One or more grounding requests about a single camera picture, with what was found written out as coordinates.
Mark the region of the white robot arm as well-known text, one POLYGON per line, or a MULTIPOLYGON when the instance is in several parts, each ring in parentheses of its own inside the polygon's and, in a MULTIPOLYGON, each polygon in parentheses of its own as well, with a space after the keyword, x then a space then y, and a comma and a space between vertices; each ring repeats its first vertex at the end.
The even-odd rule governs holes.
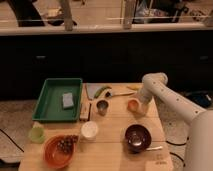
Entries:
POLYGON ((207 110, 167 86, 163 72, 145 74, 136 97, 147 105, 153 96, 179 114, 189 126, 183 171, 213 171, 213 110, 207 110))

